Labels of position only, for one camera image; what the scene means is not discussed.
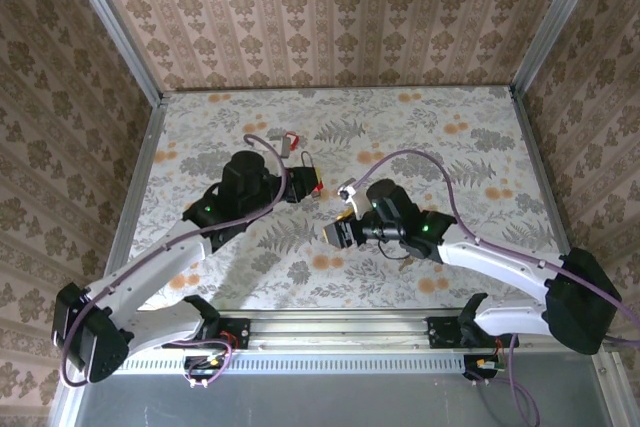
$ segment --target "floral tablecloth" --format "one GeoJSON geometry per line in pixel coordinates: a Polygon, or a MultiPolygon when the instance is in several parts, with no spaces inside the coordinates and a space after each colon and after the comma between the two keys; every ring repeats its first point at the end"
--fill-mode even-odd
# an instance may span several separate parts
{"type": "MultiPolygon", "coordinates": [[[[407,147],[444,162],[459,210],[479,234],[557,249],[508,89],[423,87],[173,95],[131,254],[158,239],[219,180],[231,155],[248,148],[244,133],[287,131],[300,143],[285,164],[300,165],[301,151],[309,151],[326,187],[321,198],[282,203],[215,256],[189,266],[147,307],[194,293],[218,309],[437,308],[462,306],[479,291],[514,294],[466,269],[388,260],[375,244],[337,250],[325,243],[323,226],[344,210],[337,185],[407,147]]],[[[277,171],[273,160],[267,165],[277,171]]],[[[440,173],[422,158],[397,157],[373,179],[382,177],[402,185],[421,207],[450,212],[440,173]]]]}

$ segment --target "patterned wall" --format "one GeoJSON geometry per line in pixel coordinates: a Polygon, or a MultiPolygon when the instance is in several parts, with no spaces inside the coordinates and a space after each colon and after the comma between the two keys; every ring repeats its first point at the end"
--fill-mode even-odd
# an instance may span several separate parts
{"type": "MultiPolygon", "coordinates": [[[[526,100],[572,242],[640,315],[640,0],[580,0],[526,100]]],[[[640,398],[637,351],[625,362],[640,398]]]]}
{"type": "Polygon", "coordinates": [[[163,90],[507,84],[551,0],[115,0],[163,90]]]}
{"type": "Polygon", "coordinates": [[[44,425],[55,295],[101,277],[149,111],[88,0],[0,0],[0,425],[44,425]]]}

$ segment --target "floral wallpaper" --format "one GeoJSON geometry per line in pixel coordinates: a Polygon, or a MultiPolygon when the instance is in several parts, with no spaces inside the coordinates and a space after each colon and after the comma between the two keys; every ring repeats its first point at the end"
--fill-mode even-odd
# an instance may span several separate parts
{"type": "Polygon", "coordinates": [[[54,299],[101,277],[150,107],[88,0],[0,0],[0,425],[44,425],[54,299]]]}
{"type": "Polygon", "coordinates": [[[114,0],[164,91],[508,84],[551,0],[114,0]]]}
{"type": "MultiPolygon", "coordinates": [[[[285,161],[311,154],[325,189],[285,204],[161,289],[148,308],[199,294],[218,309],[462,307],[475,292],[514,288],[463,268],[386,259],[375,243],[339,250],[325,225],[345,210],[335,189],[386,154],[413,147],[440,159],[457,204],[484,236],[557,250],[507,87],[361,88],[174,94],[138,221],[132,255],[181,218],[216,182],[244,133],[300,136],[285,161]]],[[[277,167],[265,152],[271,172],[277,167]]],[[[420,157],[391,160],[375,179],[402,185],[421,208],[450,212],[437,168],[420,157]]],[[[406,252],[384,246],[390,257],[406,252]]]]}
{"type": "MultiPolygon", "coordinates": [[[[580,0],[526,100],[570,240],[639,315],[640,0],[580,0]]],[[[640,399],[638,351],[624,356],[640,399]]]]}

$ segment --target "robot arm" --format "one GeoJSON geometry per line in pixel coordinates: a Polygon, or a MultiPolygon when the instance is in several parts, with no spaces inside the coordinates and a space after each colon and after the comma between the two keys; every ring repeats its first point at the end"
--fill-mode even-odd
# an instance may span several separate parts
{"type": "Polygon", "coordinates": [[[620,300],[602,267],[588,252],[574,248],[566,255],[536,253],[503,242],[480,242],[450,215],[420,211],[402,187],[380,180],[356,197],[343,187],[351,204],[347,213],[324,228],[326,240],[338,248],[368,240],[397,241],[418,259],[475,270],[527,293],[527,300],[494,300],[475,294],[458,318],[463,345],[477,346],[483,337],[518,332],[552,335],[577,352],[595,354],[616,308],[585,287],[545,268],[561,266],[620,300]],[[532,263],[532,254],[538,262],[532,263]]]}
{"type": "MultiPolygon", "coordinates": [[[[289,168],[285,176],[282,200],[290,203],[300,202],[319,184],[313,167],[289,168]]],[[[261,155],[251,151],[234,154],[220,183],[210,187],[183,213],[182,220],[145,252],[84,289],[71,283],[58,293],[54,344],[63,349],[72,335],[68,358],[90,382],[98,382],[137,351],[178,340],[219,338],[220,315],[199,296],[152,312],[138,309],[187,266],[244,232],[252,222],[251,214],[271,205],[281,186],[282,178],[268,172],[261,155]],[[245,218],[246,222],[233,222],[245,218]],[[71,334],[83,311],[79,327],[71,334]]]]}

